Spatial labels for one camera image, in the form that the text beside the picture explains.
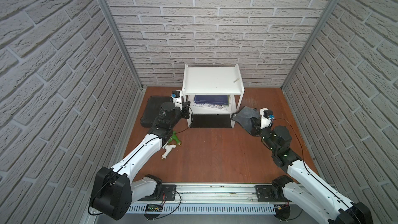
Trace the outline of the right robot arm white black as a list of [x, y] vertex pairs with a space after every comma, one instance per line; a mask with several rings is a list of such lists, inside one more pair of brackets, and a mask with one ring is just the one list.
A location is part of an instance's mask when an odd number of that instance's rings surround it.
[[274, 163], [286, 175], [273, 181], [276, 193], [298, 205], [320, 224], [371, 224], [370, 209], [355, 203], [326, 183], [294, 152], [292, 137], [284, 126], [271, 128], [273, 118], [252, 117], [251, 134], [272, 152]]

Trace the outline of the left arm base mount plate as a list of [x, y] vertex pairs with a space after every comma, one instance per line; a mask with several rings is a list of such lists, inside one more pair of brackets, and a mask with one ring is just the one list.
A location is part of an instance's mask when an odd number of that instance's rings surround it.
[[162, 184], [162, 187], [157, 187], [151, 196], [141, 198], [140, 201], [174, 201], [176, 196], [176, 185]]

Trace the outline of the grey and pink cloth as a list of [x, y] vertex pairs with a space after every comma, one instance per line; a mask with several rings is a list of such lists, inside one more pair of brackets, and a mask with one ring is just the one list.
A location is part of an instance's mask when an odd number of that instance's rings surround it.
[[261, 116], [256, 108], [250, 108], [245, 106], [237, 113], [234, 113], [231, 119], [237, 122], [242, 128], [244, 128], [251, 135], [250, 133], [252, 129], [250, 121], [251, 117], [261, 117]]

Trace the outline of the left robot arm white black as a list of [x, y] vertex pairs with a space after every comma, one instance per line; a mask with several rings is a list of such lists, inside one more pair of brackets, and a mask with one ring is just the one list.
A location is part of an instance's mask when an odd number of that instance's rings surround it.
[[173, 135], [174, 126], [181, 119], [189, 119], [190, 102], [165, 102], [159, 115], [141, 143], [111, 168], [101, 168], [94, 179], [89, 208], [114, 220], [121, 219], [130, 205], [152, 196], [161, 187], [161, 180], [152, 175], [135, 181], [134, 178], [146, 162], [164, 148]]

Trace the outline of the white small bookshelf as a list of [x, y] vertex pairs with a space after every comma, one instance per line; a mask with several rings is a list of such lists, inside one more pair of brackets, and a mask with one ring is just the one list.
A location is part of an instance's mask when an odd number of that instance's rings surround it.
[[[233, 128], [232, 115], [238, 112], [245, 92], [238, 64], [233, 67], [184, 67], [182, 93], [190, 101], [192, 128]], [[228, 111], [194, 106], [195, 95], [229, 95]]]

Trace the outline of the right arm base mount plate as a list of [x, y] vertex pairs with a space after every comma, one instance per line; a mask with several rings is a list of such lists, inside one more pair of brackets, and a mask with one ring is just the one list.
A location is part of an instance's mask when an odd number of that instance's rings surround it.
[[273, 185], [255, 185], [258, 202], [287, 202], [283, 190]]

